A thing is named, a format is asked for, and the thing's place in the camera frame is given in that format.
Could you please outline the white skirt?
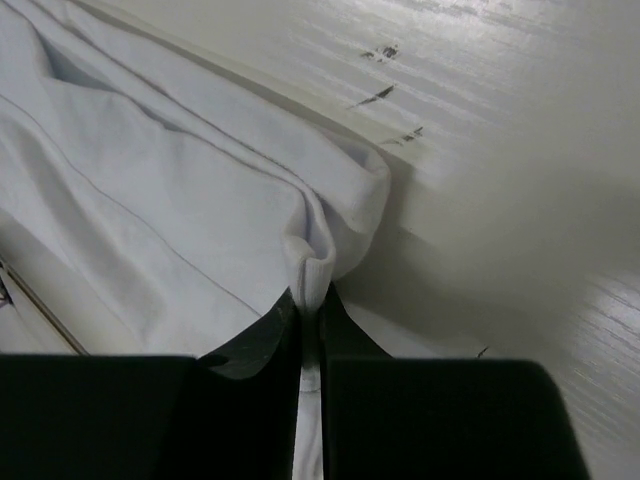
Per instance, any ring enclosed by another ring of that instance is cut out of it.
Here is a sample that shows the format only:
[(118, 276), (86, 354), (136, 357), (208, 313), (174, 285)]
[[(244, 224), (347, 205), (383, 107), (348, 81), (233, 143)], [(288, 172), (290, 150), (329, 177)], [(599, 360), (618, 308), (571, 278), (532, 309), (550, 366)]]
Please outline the white skirt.
[(290, 293), (292, 475), (323, 479), (317, 317), (365, 256), (391, 175), (70, 1), (1, 5), (1, 211), (94, 298), (71, 356), (199, 358)]

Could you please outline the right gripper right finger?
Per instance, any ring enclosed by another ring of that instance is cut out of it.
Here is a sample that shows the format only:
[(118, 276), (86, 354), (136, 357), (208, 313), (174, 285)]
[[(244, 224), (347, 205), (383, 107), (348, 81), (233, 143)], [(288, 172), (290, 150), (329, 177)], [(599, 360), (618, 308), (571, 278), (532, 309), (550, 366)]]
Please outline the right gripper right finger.
[(560, 391), (523, 360), (401, 359), (348, 315), (318, 313), (328, 479), (586, 479)]

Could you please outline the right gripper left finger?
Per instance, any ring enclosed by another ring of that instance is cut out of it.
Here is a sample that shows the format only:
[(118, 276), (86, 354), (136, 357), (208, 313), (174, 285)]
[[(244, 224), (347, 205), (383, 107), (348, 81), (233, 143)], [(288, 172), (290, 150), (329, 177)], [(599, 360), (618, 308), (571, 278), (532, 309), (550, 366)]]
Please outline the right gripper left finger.
[(290, 293), (212, 352), (5, 355), (5, 479), (288, 479), (300, 373)]

